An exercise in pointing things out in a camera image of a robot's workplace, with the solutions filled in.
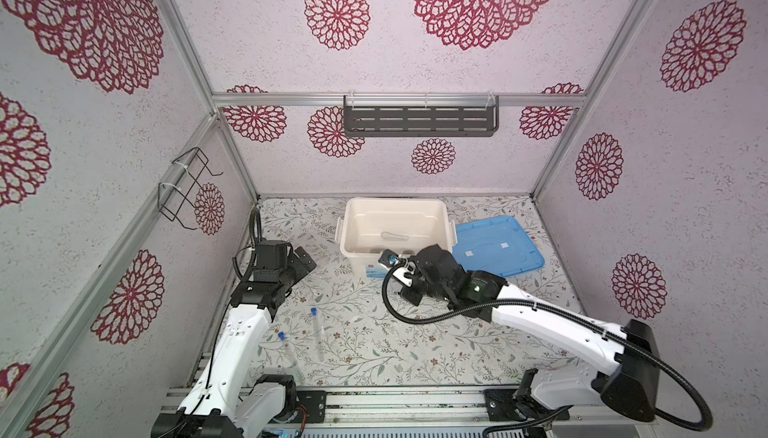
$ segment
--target wall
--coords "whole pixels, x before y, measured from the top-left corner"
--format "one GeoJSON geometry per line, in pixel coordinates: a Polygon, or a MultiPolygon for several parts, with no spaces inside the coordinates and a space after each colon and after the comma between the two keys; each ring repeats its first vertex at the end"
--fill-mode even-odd
{"type": "MultiPolygon", "coordinates": [[[[720,1],[658,2],[540,204],[590,316],[647,321],[711,434],[761,436],[768,0],[720,1]]],[[[671,380],[658,405],[698,419],[671,380]]]]}
{"type": "MultiPolygon", "coordinates": [[[[589,83],[631,0],[176,1],[219,92],[562,93],[589,83]]],[[[503,108],[491,139],[364,143],[338,108],[226,114],[262,193],[508,194],[532,190],[569,111],[503,108]]]]}
{"type": "MultiPolygon", "coordinates": [[[[165,27],[152,0],[2,0],[0,402],[206,116],[165,27]]],[[[222,259],[211,261],[219,272],[240,232],[235,216],[245,215],[247,204],[221,156],[220,179],[231,182],[219,185],[229,220],[215,240],[226,236],[215,249],[222,259]]],[[[50,397],[57,413],[67,420],[80,415],[78,423],[106,420],[116,415],[105,410],[116,410],[122,399],[156,411],[154,395],[185,381],[179,374],[191,369],[202,340],[195,332],[210,316],[203,305],[212,305],[210,292],[221,278],[193,283],[196,273],[212,271],[182,259],[188,250],[206,256],[198,251],[211,237],[194,233],[200,236],[183,243],[153,234],[150,241],[157,242],[146,246],[164,267],[165,296],[154,295],[157,283],[140,291],[152,303],[138,311],[140,338],[124,347],[97,342],[107,350],[86,348],[92,361],[65,368],[74,391],[62,383],[56,400],[50,397]],[[200,313],[191,316],[196,308],[200,313]],[[146,331],[148,317],[154,322],[146,331]],[[83,364],[89,368],[78,368],[83,364]],[[151,370],[153,364],[163,368],[151,370]]],[[[120,420],[133,416],[126,410],[120,420]]],[[[32,435],[87,434],[68,428],[42,420],[33,423],[32,435]]]]}

